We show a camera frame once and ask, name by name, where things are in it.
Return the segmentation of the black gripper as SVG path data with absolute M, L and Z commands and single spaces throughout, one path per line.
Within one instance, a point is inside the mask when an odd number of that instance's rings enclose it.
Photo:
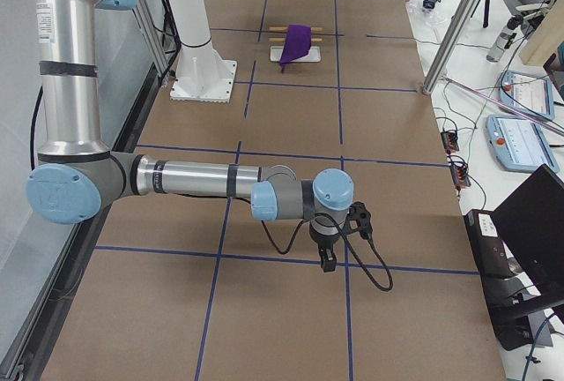
M 312 220 L 309 223 L 309 234 L 311 239 L 317 244 L 323 272 L 334 272 L 337 266 L 337 257 L 334 252 L 334 246 L 341 238 L 338 230 L 332 222 L 326 226 L 318 220 Z

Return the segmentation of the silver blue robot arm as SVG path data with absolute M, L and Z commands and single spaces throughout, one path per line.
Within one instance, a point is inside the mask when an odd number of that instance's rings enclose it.
M 146 0 L 34 1 L 41 75 L 34 110 L 46 121 L 45 143 L 31 148 L 26 180 L 26 199 L 36 213 L 75 225 L 121 198 L 150 193 L 240 200 L 262 223 L 296 220 L 307 226 L 323 271 L 336 268 L 335 243 L 350 234 L 359 210 L 345 171 L 329 168 L 301 180 L 284 165 L 156 160 L 134 153 L 159 87 L 171 86 L 176 100 L 231 97 L 237 64 L 213 47 L 204 0 L 161 0 L 172 54 L 163 49 Z M 103 140 L 100 128 L 98 10 L 131 11 L 153 60 L 114 145 Z

